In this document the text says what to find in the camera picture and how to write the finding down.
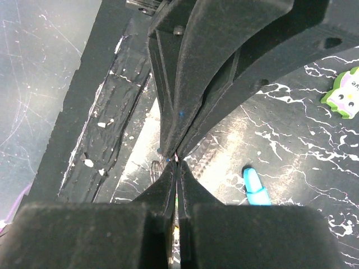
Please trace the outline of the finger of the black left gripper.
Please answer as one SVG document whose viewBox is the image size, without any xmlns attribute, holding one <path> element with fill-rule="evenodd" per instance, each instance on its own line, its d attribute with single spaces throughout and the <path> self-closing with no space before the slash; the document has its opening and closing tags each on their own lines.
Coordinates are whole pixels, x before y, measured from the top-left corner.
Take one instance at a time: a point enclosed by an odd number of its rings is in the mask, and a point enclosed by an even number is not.
<svg viewBox="0 0 359 269">
<path fill-rule="evenodd" d="M 288 73 L 358 45 L 358 1 L 295 1 L 287 15 L 235 53 L 228 79 L 211 92 L 177 149 L 180 158 L 240 104 Z"/>
<path fill-rule="evenodd" d="M 163 1 L 157 9 L 148 32 L 148 52 L 160 109 L 160 153 L 174 155 L 181 141 L 183 113 L 176 89 L 185 28 L 195 1 Z"/>
</svg>

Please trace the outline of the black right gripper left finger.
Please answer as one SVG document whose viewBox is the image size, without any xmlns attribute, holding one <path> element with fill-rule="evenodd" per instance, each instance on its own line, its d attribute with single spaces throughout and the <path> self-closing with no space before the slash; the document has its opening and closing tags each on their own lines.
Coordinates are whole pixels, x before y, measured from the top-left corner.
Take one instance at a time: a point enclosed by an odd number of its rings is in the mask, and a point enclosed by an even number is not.
<svg viewBox="0 0 359 269">
<path fill-rule="evenodd" d="M 168 268 L 177 165 L 128 203 L 30 203 L 1 245 L 2 268 Z"/>
</svg>

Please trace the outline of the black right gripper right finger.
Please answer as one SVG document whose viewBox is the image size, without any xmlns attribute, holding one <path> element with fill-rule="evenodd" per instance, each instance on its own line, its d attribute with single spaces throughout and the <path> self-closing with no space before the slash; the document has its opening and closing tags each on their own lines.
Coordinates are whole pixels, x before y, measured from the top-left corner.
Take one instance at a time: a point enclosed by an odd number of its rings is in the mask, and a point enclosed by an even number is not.
<svg viewBox="0 0 359 269">
<path fill-rule="evenodd" d="M 303 206 L 225 205 L 178 163 L 182 268 L 343 268 L 324 217 Z"/>
</svg>

